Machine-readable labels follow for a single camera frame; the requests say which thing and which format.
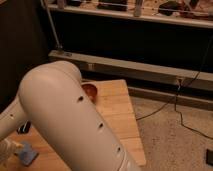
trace floor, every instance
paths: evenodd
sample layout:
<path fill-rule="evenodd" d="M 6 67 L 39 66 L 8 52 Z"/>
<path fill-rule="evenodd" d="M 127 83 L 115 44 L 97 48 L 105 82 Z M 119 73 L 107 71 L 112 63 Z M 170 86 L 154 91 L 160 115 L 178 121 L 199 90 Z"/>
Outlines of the floor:
<path fill-rule="evenodd" d="M 164 102 L 131 97 L 136 117 L 145 116 Z M 184 123 L 213 137 L 213 111 L 177 106 Z M 212 171 L 205 163 L 206 149 L 213 141 L 180 125 L 180 114 L 167 105 L 157 114 L 138 121 L 147 164 L 142 171 Z"/>

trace blue object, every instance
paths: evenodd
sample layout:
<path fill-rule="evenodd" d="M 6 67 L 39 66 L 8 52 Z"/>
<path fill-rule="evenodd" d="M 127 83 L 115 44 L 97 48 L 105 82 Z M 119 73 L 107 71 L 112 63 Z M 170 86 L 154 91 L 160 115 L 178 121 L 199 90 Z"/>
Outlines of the blue object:
<path fill-rule="evenodd" d="M 29 166 L 38 156 L 38 152 L 32 149 L 31 144 L 28 142 L 22 143 L 24 147 L 17 152 L 17 155 L 24 166 Z"/>

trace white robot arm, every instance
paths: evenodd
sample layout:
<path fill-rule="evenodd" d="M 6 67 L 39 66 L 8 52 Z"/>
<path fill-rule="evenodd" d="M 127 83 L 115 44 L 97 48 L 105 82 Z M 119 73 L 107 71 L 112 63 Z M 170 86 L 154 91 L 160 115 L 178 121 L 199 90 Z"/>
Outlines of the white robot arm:
<path fill-rule="evenodd" d="M 69 62 L 27 73 L 0 115 L 0 141 L 30 120 L 73 171 L 141 171 L 81 88 Z"/>

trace wooden table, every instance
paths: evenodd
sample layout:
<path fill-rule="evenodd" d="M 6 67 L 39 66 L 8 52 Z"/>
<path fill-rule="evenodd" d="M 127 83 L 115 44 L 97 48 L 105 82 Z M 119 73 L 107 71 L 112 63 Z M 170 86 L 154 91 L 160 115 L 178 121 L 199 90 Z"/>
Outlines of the wooden table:
<path fill-rule="evenodd" d="M 98 88 L 97 110 L 134 157 L 138 165 L 145 165 L 145 155 L 139 135 L 133 107 L 124 80 L 92 82 Z M 7 163 L 9 171 L 68 171 L 70 170 L 54 150 L 32 127 L 27 135 L 13 133 L 11 139 L 18 142 L 28 141 L 39 152 L 39 156 L 29 166 L 20 164 L 16 156 Z"/>

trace power cord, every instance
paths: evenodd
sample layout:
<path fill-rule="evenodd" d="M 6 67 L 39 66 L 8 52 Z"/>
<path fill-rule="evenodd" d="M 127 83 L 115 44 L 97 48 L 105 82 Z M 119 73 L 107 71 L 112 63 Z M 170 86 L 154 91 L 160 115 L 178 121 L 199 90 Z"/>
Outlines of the power cord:
<path fill-rule="evenodd" d="M 200 73 L 201 73 L 201 71 L 202 71 L 202 69 L 203 69 L 203 67 L 204 67 L 204 64 L 205 64 L 205 62 L 206 62 L 206 58 L 207 58 L 207 56 L 208 56 L 208 53 L 209 53 L 209 49 L 210 49 L 212 40 L 213 40 L 213 35 L 211 35 L 211 37 L 210 37 L 210 39 L 209 39 L 209 41 L 208 41 L 208 44 L 207 44 L 207 47 L 206 47 L 205 53 L 204 53 L 204 55 L 203 55 L 203 58 L 202 58 L 202 61 L 201 61 L 201 65 L 200 65 L 200 68 L 199 68 L 197 74 L 195 75 L 195 77 L 194 77 L 190 82 L 188 82 L 188 83 L 184 86 L 185 88 L 189 87 L 189 86 L 198 78 L 198 76 L 200 75 Z M 148 118 L 148 117 L 151 117 L 151 116 L 157 114 L 158 112 L 160 112 L 161 110 L 163 110 L 171 101 L 175 100 L 175 103 L 174 103 L 174 111 L 180 114 L 180 117 L 181 117 L 181 126 L 183 126 L 183 127 L 186 128 L 186 129 L 189 129 L 189 130 L 191 130 L 191 131 L 193 131 L 193 132 L 195 132 L 195 133 L 197 133 L 197 134 L 199 134 L 199 135 L 201 135 L 201 136 L 203 136 L 203 137 L 205 137 L 205 138 L 208 138 L 208 139 L 210 139 L 210 140 L 213 140 L 213 137 L 210 137 L 210 136 L 208 136 L 208 135 L 206 135 L 206 134 L 204 134 L 204 133 L 202 133 L 202 132 L 200 132 L 200 131 L 198 131 L 198 130 L 196 130 L 196 129 L 190 128 L 190 127 L 188 127 L 188 126 L 186 126 L 186 125 L 184 124 L 184 122 L 183 122 L 183 114 L 182 114 L 181 111 L 178 111 L 178 110 L 177 110 L 178 96 L 179 96 L 179 94 L 180 94 L 181 88 L 183 87 L 183 86 L 182 86 L 182 81 L 181 81 L 181 80 L 178 80 L 178 81 L 179 81 L 178 89 L 177 89 L 177 91 L 176 91 L 176 93 L 175 93 L 174 96 L 172 96 L 166 103 L 164 103 L 160 108 L 158 108 L 157 110 L 153 111 L 152 113 L 147 114 L 147 115 L 142 116 L 142 117 L 139 117 L 139 118 L 136 118 L 136 121 L 143 120 L 143 119 L 145 119 L 145 118 Z"/>

